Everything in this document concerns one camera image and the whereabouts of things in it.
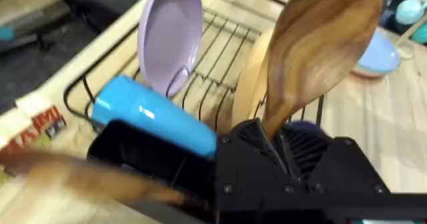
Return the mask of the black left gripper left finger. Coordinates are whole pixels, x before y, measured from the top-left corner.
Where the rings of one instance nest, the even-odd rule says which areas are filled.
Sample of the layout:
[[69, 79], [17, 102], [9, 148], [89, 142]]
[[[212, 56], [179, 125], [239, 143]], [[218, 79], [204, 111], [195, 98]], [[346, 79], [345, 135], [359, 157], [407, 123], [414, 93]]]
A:
[[270, 199], [293, 194], [290, 171], [259, 119], [243, 121], [218, 137], [216, 202], [221, 211], [258, 210]]

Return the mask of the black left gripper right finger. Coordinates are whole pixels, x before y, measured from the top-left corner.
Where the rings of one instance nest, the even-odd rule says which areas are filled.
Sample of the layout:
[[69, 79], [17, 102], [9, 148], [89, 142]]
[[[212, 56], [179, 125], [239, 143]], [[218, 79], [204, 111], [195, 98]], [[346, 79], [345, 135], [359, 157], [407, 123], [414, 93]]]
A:
[[279, 148], [294, 193], [389, 193], [353, 139], [330, 137], [318, 126], [284, 126]]

